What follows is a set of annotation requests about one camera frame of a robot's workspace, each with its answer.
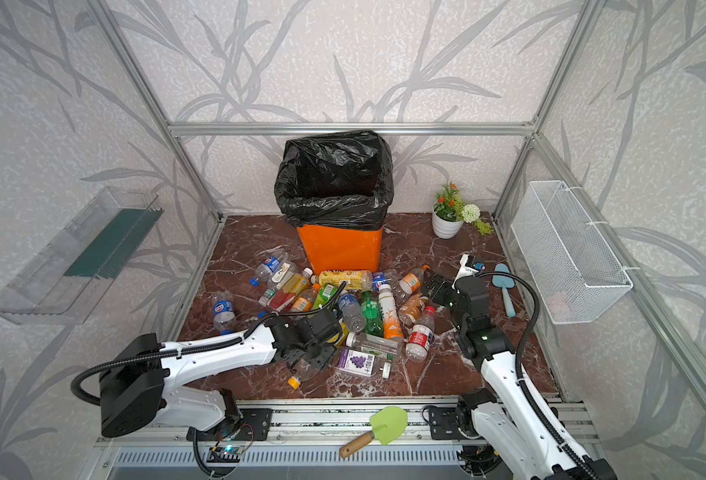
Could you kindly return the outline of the brown tea bottle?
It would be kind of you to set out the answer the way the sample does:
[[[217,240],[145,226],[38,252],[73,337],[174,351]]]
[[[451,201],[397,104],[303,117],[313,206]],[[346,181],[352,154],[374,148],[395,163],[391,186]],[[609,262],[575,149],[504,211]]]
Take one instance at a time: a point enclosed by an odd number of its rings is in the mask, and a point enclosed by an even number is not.
[[[411,328],[420,318],[428,302],[428,297],[421,294],[414,294],[398,310],[398,318],[401,323]]]

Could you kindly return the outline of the red label water bottle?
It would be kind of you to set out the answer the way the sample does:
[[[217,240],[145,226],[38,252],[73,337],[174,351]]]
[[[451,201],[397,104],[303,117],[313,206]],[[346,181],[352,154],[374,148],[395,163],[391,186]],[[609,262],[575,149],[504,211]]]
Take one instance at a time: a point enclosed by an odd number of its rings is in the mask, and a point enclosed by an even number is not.
[[[410,360],[415,362],[426,360],[430,347],[434,343],[435,313],[434,307],[426,306],[413,325],[405,346],[405,354]]]

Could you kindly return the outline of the green label juice bottle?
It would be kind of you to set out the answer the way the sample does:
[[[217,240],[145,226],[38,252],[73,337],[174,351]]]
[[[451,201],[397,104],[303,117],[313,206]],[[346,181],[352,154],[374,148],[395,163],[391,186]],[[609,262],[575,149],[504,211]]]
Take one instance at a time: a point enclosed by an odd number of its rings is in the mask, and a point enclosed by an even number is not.
[[[333,284],[325,284],[318,290],[312,309],[320,309],[329,303],[337,293],[338,287]]]

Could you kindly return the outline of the blue label water bottle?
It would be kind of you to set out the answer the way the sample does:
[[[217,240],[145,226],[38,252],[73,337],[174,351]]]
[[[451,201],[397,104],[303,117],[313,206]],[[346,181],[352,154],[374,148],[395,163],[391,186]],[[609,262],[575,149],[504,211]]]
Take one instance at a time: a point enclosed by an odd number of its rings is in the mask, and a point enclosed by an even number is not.
[[[344,289],[338,299],[338,307],[342,312],[343,323],[350,332],[360,333],[365,330],[366,319],[362,307],[353,293]]]

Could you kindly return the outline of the clear bottle green label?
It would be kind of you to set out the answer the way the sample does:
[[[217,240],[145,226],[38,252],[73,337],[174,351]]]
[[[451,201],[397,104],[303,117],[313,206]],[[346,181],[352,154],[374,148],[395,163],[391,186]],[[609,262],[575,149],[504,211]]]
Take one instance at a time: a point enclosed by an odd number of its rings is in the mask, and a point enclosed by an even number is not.
[[[365,332],[349,333],[345,342],[349,349],[376,356],[384,356],[393,361],[401,356],[401,343]]]

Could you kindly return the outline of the purple grape juice bottle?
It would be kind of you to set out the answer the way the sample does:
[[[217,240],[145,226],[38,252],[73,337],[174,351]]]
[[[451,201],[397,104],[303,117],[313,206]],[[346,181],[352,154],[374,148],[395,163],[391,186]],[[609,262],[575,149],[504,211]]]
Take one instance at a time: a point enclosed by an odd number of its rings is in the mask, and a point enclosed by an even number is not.
[[[391,362],[385,355],[342,348],[332,366],[339,372],[365,378],[389,379]]]

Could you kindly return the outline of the blue label crushed bottle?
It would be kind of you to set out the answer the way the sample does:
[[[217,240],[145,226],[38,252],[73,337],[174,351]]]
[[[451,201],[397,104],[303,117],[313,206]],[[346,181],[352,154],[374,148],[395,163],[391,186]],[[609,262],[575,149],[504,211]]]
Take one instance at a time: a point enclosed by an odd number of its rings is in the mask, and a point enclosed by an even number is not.
[[[264,259],[255,269],[249,284],[253,287],[274,288],[295,271],[296,264],[289,259],[286,252],[281,251]]]

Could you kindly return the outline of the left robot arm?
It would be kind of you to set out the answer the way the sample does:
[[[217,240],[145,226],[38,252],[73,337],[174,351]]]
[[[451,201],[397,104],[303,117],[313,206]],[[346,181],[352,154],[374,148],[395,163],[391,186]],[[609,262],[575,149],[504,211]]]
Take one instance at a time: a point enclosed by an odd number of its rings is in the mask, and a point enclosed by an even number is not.
[[[226,390],[193,388],[200,379],[241,368],[306,362],[324,370],[341,334],[338,299],[308,312],[271,313],[249,328],[188,342],[160,342],[155,334],[136,337],[114,360],[78,373],[70,383],[79,400],[99,407],[101,434],[116,438],[153,423],[186,426],[198,468],[209,479],[224,479],[230,467],[209,467],[200,451],[202,435],[225,438],[242,425]]]

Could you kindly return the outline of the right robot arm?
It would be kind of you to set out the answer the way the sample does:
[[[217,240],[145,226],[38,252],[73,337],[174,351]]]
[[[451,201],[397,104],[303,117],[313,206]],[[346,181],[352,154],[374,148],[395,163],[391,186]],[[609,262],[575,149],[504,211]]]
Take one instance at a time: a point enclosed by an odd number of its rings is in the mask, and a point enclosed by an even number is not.
[[[518,344],[491,324],[485,279],[509,278],[530,294],[534,309]],[[488,386],[460,397],[458,430],[486,441],[516,479],[615,479],[605,459],[593,459],[561,423],[523,366],[526,344],[539,319],[541,299],[522,278],[475,271],[451,280],[429,273],[428,299],[447,308],[457,343]]]

